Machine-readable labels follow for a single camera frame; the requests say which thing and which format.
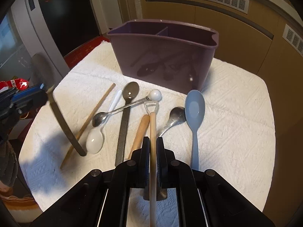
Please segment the brown wooden handle utensil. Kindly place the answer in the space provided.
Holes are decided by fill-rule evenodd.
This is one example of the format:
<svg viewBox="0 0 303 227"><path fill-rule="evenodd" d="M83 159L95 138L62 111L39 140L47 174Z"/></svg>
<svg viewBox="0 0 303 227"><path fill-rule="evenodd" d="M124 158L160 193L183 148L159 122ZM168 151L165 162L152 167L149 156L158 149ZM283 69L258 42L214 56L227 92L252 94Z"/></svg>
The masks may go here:
<svg viewBox="0 0 303 227"><path fill-rule="evenodd" d="M131 147L128 159L131 159L131 155L132 155L133 151L141 148L142 141L146 134L148 126L149 126L149 115L145 114L140 121L140 124L137 129L137 133L136 133L135 139L133 141L133 145Z"/></svg>

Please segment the small metal spoon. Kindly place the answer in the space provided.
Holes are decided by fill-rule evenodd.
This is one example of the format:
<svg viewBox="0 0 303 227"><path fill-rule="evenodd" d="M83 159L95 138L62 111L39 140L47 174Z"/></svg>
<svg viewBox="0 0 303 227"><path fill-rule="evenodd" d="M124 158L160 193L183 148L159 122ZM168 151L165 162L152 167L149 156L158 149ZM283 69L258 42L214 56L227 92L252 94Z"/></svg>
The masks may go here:
<svg viewBox="0 0 303 227"><path fill-rule="evenodd" d="M157 137L162 137L166 131L170 128L182 124L186 121L185 117L185 108L184 107L174 107L170 114L169 120L165 124L165 126L157 133Z"/></svg>

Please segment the white plastic spoon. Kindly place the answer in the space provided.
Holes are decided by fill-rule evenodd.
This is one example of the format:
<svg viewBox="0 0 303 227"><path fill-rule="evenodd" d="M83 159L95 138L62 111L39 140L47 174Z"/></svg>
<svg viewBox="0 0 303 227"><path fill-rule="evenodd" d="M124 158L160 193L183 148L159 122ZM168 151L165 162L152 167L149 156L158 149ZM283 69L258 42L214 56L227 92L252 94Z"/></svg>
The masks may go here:
<svg viewBox="0 0 303 227"><path fill-rule="evenodd" d="M116 92L108 108L108 112L99 112L93 117L92 126L94 128L90 130L86 140L86 149L88 153L96 154L102 149L104 143L102 129L105 126L108 117L110 116L110 112L114 110L114 108L120 101L121 96L122 89Z"/></svg>

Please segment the light wooden handled utensil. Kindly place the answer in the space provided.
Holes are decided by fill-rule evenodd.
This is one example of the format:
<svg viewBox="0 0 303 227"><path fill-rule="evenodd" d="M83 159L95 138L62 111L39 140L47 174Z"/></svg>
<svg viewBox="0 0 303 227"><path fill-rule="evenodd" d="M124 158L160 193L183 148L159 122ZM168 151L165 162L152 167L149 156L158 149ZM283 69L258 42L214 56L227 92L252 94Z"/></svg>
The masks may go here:
<svg viewBox="0 0 303 227"><path fill-rule="evenodd" d="M149 226L156 226L156 201L157 201L157 145L156 145L156 113L158 102L148 100L144 104L149 114L150 130L150 160L149 160Z"/></svg>

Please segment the blue-grey plastic spoon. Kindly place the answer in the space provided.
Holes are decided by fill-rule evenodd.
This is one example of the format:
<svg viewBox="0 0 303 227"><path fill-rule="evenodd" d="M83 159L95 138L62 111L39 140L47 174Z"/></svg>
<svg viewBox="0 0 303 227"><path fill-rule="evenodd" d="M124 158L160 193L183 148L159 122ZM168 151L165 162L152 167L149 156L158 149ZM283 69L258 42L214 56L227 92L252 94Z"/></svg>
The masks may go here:
<svg viewBox="0 0 303 227"><path fill-rule="evenodd" d="M191 168L199 170L199 148L198 148L198 129L200 128L205 116L205 100L198 90L188 92L185 99L185 117L189 128L192 131L192 154Z"/></svg>

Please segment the metal spoon white ball end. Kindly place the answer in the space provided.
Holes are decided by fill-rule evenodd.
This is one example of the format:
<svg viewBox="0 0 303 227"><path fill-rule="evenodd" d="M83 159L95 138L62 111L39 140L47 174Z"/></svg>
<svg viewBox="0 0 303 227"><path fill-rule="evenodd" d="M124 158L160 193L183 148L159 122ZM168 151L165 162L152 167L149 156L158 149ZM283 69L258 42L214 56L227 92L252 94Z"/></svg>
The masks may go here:
<svg viewBox="0 0 303 227"><path fill-rule="evenodd" d="M126 108L136 106L136 105L139 105L139 104L143 104L147 101L160 101L161 99L162 99L161 91L158 90L158 89L153 89L152 91L150 91L149 95L147 95L145 98L137 100L133 103L129 103L127 105L124 105L123 107L112 110L110 112L99 112L99 113L97 113L92 119L92 126L93 127L98 127L99 125L103 124L108 117L110 117L111 115L114 115L118 112L121 112Z"/></svg>

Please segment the wooden chopstick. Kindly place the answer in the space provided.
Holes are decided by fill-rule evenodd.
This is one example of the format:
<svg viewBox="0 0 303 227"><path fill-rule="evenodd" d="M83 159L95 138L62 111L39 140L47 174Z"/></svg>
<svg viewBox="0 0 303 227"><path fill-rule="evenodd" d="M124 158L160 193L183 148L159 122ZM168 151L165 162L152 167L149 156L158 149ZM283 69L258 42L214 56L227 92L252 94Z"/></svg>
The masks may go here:
<svg viewBox="0 0 303 227"><path fill-rule="evenodd" d="M110 88L105 92L105 94L103 95L103 97L100 99L100 101L97 103L97 105L94 107L94 109L92 110L92 112L90 113L90 115L87 117L86 121L84 122L83 126L80 128L79 132L76 134L76 141L79 141L80 137L82 136L82 134L84 133L84 131L86 130L87 126L89 125L89 123L91 122L93 116L95 115L95 113L97 112L97 110L101 107L102 103L104 103L105 99L107 98L107 96L110 94L110 92L115 88L116 84L113 83ZM67 160L70 158L72 152L74 150L74 147L71 145L60 165L60 169L62 169L65 165L65 163L67 162Z"/></svg>

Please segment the dark long-handled spoon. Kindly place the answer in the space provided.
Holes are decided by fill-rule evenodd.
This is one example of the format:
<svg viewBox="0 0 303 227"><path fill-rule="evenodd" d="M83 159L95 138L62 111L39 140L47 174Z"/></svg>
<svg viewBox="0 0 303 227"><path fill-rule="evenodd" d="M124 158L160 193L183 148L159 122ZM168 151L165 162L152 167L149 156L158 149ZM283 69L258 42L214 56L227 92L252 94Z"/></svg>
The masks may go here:
<svg viewBox="0 0 303 227"><path fill-rule="evenodd" d="M122 96L125 100L125 104L126 105L130 104L131 101L138 95L138 93L139 93L139 85L136 82L129 82L122 91ZM115 166L119 165L124 160L129 115L130 115L130 107L125 108L122 113Z"/></svg>

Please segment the wooden kitchen counter cabinet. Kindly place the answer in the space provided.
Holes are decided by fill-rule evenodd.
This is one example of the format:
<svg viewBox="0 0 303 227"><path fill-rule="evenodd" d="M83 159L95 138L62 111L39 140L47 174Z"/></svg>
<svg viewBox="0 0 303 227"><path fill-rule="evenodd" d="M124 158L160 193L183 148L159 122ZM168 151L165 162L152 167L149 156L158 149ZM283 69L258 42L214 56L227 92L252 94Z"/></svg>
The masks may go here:
<svg viewBox="0 0 303 227"><path fill-rule="evenodd" d="M145 19L168 19L219 32L216 58L261 77L276 130L276 162L265 214L276 226L302 226L302 56L283 38L302 38L302 0L249 0L248 14L205 0L140 0Z"/></svg>

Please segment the red door mat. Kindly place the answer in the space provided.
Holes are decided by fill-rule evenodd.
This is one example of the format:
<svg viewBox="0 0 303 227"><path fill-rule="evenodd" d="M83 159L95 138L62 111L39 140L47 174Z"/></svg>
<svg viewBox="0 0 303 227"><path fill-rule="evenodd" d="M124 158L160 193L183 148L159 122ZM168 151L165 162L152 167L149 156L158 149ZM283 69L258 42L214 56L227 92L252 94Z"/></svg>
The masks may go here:
<svg viewBox="0 0 303 227"><path fill-rule="evenodd" d="M104 36L98 36L64 56L64 60L67 63L68 67L70 69L75 67L83 58L85 58L95 47L100 45L103 41L110 42L108 38Z"/></svg>

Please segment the white textured table cloth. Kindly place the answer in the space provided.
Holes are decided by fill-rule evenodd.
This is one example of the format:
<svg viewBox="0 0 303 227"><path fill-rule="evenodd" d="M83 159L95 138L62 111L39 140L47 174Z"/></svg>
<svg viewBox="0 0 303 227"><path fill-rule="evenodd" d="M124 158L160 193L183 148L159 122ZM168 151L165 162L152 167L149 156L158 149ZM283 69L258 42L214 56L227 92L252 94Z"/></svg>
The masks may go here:
<svg viewBox="0 0 303 227"><path fill-rule="evenodd" d="M102 42L54 89L54 98L73 133L112 84L120 90L131 82L122 75L112 46ZM232 64L213 59L202 87L205 116L198 130L199 169L213 169L259 210L270 190L275 161L275 125L265 82ZM121 114L103 128L97 154L73 152L49 107L41 107L25 138L19 163L25 181L45 211L93 169L115 167Z"/></svg>

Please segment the black entrance door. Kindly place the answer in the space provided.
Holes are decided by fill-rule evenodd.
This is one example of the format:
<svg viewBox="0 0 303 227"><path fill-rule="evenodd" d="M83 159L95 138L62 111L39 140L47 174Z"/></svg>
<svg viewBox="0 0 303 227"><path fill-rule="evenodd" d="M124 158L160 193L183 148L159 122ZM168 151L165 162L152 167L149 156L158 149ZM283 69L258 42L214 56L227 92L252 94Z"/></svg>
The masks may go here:
<svg viewBox="0 0 303 227"><path fill-rule="evenodd" d="M38 0L62 56L100 35L90 0Z"/></svg>

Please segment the purple plastic utensil caddy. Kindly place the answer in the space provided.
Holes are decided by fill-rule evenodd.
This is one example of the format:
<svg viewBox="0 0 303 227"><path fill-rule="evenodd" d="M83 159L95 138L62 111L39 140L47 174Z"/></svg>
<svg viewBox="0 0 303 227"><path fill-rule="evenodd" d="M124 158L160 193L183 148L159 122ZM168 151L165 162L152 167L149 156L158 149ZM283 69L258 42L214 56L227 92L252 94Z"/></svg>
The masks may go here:
<svg viewBox="0 0 303 227"><path fill-rule="evenodd" d="M108 33L122 74L183 94L202 90L219 45L208 27L135 19Z"/></svg>

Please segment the grey vent grille right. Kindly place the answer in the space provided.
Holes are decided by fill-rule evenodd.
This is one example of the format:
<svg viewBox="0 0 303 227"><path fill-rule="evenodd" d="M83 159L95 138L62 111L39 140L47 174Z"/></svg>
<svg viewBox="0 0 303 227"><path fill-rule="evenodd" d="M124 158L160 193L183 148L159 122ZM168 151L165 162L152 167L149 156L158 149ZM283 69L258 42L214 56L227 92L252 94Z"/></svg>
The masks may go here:
<svg viewBox="0 0 303 227"><path fill-rule="evenodd" d="M283 38L303 56L303 39L287 24L285 24Z"/></svg>

